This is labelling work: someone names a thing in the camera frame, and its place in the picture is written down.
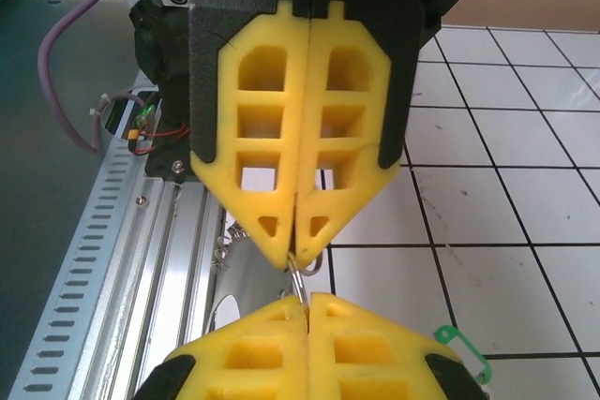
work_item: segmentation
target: white tile floor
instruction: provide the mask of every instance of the white tile floor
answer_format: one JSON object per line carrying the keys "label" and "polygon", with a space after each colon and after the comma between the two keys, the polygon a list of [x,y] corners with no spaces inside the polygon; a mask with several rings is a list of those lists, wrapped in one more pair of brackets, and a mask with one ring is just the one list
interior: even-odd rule
{"label": "white tile floor", "polygon": [[600,34],[444,28],[420,58],[409,167],[307,288],[456,323],[495,400],[599,398]]}

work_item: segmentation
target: yellow foam pad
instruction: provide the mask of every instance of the yellow foam pad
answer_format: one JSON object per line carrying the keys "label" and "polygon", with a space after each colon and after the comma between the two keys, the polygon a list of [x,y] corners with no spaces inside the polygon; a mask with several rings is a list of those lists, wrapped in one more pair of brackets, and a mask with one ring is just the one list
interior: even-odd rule
{"label": "yellow foam pad", "polygon": [[[309,20],[280,1],[219,51],[217,158],[192,152],[191,166],[275,266],[286,266],[292,228],[308,266],[398,170],[377,164],[389,74],[341,2]],[[245,168],[272,170],[273,190],[245,188]],[[333,172],[333,189],[315,186],[317,170]]]}
{"label": "yellow foam pad", "polygon": [[330,294],[296,297],[178,348],[196,364],[177,400],[445,400],[425,356],[456,353]]}

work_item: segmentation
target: gray floor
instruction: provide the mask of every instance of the gray floor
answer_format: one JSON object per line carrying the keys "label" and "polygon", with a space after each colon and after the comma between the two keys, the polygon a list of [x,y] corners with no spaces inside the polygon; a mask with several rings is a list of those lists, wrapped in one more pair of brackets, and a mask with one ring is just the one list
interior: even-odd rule
{"label": "gray floor", "polygon": [[[0,4],[0,398],[6,398],[38,324],[101,156],[63,134],[39,88],[39,42],[81,0]],[[121,0],[102,0],[59,40],[54,87],[89,139],[89,108],[128,88],[137,65]]]}

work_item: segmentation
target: triangular hole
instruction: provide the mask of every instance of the triangular hole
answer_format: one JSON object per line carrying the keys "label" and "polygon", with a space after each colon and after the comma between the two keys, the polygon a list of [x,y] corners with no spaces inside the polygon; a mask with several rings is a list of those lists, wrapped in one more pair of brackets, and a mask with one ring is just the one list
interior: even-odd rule
{"label": "triangular hole", "polygon": [[329,222],[329,217],[325,217],[322,215],[311,217],[310,218],[310,236],[315,237],[319,234],[319,231],[323,229],[325,225]]}
{"label": "triangular hole", "polygon": [[274,237],[278,231],[278,219],[270,215],[262,215],[259,217],[259,224],[261,224],[266,234]]}

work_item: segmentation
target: green clip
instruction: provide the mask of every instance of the green clip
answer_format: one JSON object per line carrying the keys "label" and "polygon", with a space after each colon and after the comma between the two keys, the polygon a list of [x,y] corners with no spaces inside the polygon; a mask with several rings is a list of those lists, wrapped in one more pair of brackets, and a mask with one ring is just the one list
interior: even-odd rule
{"label": "green clip", "polygon": [[[451,342],[454,341],[456,338],[458,338],[459,341],[462,344],[464,344],[464,346],[467,348],[467,350],[484,367],[483,369],[481,369],[479,372],[476,372],[475,374],[471,373],[473,378],[475,378],[475,380],[479,384],[488,384],[491,381],[491,365],[489,365],[488,360],[486,360],[486,358],[484,358],[484,356],[479,352],[479,350],[477,350],[477,348],[475,348],[475,346],[471,343],[471,341],[469,341],[469,339],[467,339],[465,337],[465,335],[463,333],[461,333],[457,328],[455,328],[451,325],[443,325],[442,327],[440,327],[438,329],[437,332],[435,332],[436,341],[454,349],[455,351],[457,351],[456,350],[457,346],[451,345]],[[458,354],[458,356],[463,361],[466,360],[465,356],[460,355],[460,354]]]}

